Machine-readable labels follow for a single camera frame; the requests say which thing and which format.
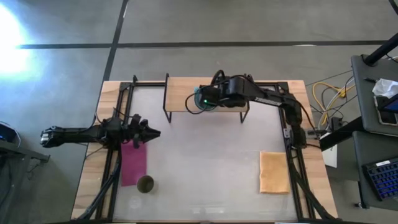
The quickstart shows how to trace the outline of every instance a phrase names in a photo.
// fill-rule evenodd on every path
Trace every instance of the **keyboard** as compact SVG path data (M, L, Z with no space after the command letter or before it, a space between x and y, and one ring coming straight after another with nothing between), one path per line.
M398 197L398 157L364 165L363 172L380 201Z

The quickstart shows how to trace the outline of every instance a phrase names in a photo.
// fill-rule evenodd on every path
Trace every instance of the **pink cloth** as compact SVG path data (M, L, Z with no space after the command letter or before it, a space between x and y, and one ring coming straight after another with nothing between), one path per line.
M136 185L138 179L147 173L147 147L140 144L134 148L132 141L121 145L122 149L122 186Z

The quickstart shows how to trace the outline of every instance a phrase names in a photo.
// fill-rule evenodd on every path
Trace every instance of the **sunlight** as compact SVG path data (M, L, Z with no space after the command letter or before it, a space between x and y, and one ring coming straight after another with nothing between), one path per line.
M16 46L23 43L21 25L15 16L0 4L0 78L15 77L16 73L27 70L27 50L18 50Z

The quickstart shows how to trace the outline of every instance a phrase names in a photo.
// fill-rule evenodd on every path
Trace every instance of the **gray floor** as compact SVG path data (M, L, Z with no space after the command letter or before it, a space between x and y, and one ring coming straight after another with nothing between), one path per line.
M0 120L20 132L24 147L51 154L50 162L24 182L13 223L69 219L85 148L69 144L44 149L39 135L52 125L90 125L109 49L12 50L7 46L110 43L121 5L122 0L0 0L0 25L5 29L0 36ZM384 40L396 32L396 19L386 0L132 0L120 42ZM134 74L140 80L163 80L167 72L175 77L209 77L223 69L227 74L251 73L256 79L311 83L350 70L351 55L376 48L119 49L110 80L130 80ZM350 76L327 82L343 86ZM332 96L327 92L326 100ZM353 100L341 112L345 121L355 119L358 102ZM395 220L396 212L354 208L355 182L330 178L330 183L344 220Z

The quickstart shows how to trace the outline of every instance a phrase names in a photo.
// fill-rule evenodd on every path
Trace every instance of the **black cable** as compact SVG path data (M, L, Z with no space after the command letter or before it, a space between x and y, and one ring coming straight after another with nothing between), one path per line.
M390 55L386 54L387 58L393 60L395 63L398 63L395 59L393 59Z
M314 106L312 106L312 105L310 105L310 106L315 110L315 111L311 111L311 112L316 112L316 113L323 114L320 110L316 109ZM332 109L332 110L335 110L336 112L339 112L339 114L341 114L341 118L340 119L344 118L344 114L342 112L340 112L340 111L338 111L336 109Z
M123 115L123 116L126 116L124 113L122 113L122 112L120 112L118 109L116 109L116 108L113 108L116 112L118 112L119 114L121 114L121 115Z
M321 102L322 102L323 108L326 108L326 106L325 106L325 99L323 98L323 95L324 95L325 92L326 92L327 90L329 90L329 89L331 89L330 86L328 86L326 89L324 89L324 90L322 91L322 93L321 93Z
M322 82L322 81L328 80L328 79L330 79L330 78L337 77L337 76L339 76L339 75L344 75L344 74L346 74L346 73L348 73L348 72L351 72L351 71L352 71L352 69L351 69L351 70L348 70L348 71L345 71L345 72L342 72L342 73L339 73L339 74L337 74L337 75L332 75L332 76L330 76L330 77L328 77L328 78L324 78L324 79L318 80L318 81L316 81L316 82L312 82L312 83L310 83L310 84L307 84L306 86L315 84L315 83L317 83L317 82Z
M355 99L357 96L358 96L358 95L355 95L355 96L353 96L351 99L347 100L347 102L343 103L342 105L338 105L338 106L336 106L336 107L334 107L334 108L330 108L330 109L328 109L327 111L335 110L335 109L337 109L337 108L338 108L337 110L339 110L342 106L346 105L348 102L350 102L351 100Z
M349 103L351 100L353 100L354 98L356 98L357 95L355 95L354 97L352 97L351 99L349 99L347 102L343 103L342 105L339 106L339 108L336 110L336 112L334 112L331 116L335 115L335 113L340 112L340 109L342 107L344 107L347 103Z
M97 119L97 121L98 121L100 124L102 124L102 121L100 121L100 119L98 118L97 111L95 111L95 118Z
M89 130L90 128L92 128L92 127L94 126L94 124L95 124L95 119L97 119L96 113L95 113L95 115L94 115L93 122L91 123L91 125L90 125L88 128L85 128L85 129L83 129L83 130L77 131L76 133L77 133L77 134L80 134L80 133L83 133L83 132ZM53 132L56 132L56 133L63 133L63 131L56 131L56 130L53 130Z
M191 113L191 114L201 114L201 113L203 113L207 108L203 108L201 111L199 111L199 112L193 112L193 111L191 111L189 108L188 108L188 100L189 100L189 98L191 98L192 96L195 96L196 94L198 94L199 93L199 90L198 91L196 91L196 92L194 92L194 93L192 93L191 95L189 95L188 97L187 97L187 99L185 99L185 108L187 109L187 111L189 112L189 113Z
M301 104L298 100L294 99L294 101L297 102L297 103L300 105L300 107L303 109L305 115L307 116L308 122L310 123L310 126L311 126L311 128L312 128L314 134L315 134L315 135L317 136L317 138L319 139L319 136L318 136L318 134L317 134L317 130L315 129L314 125L312 124L311 119L310 119L310 115L308 115L307 110L305 110L303 104Z
M309 144L307 143L308 146L312 146L312 147L317 147L317 148L321 148L320 146L314 145L314 144Z
M220 69L220 70L218 70L218 71L214 74L213 79L211 79L210 84L216 83L217 78L218 78L220 75L223 77L223 80L225 79L224 71L222 71L222 70Z
M94 154L94 153L96 153L96 152L98 152L99 150L101 150L101 149L103 149L103 148L105 148L104 146L102 146L101 148L99 148L99 149L97 149L97 150L95 150L94 152L91 152L91 153L89 153L86 157L85 157L85 159L87 159L89 156L91 156L92 154Z
M81 145L81 146L88 146L88 144L83 144L83 143L78 143L78 142L73 142L73 143L79 144L79 145Z
M28 170L28 171L26 172L26 173L27 173L27 179L28 179L28 180L31 180L31 179L33 178L33 175L34 175L33 170L35 170L36 168L38 168L38 166L41 166L41 165L42 165L42 163L39 162L39 163L37 163L36 165L34 165L33 168L31 168L30 170Z

